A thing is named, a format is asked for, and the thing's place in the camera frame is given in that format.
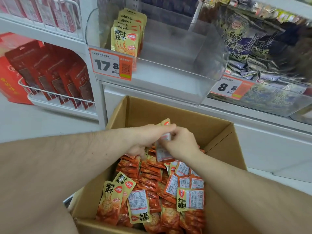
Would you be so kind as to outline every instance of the price tag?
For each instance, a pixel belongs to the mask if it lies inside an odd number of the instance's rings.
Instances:
[[[240,100],[255,83],[224,75],[210,91],[213,94]]]
[[[94,73],[131,80],[131,57],[89,48]]]

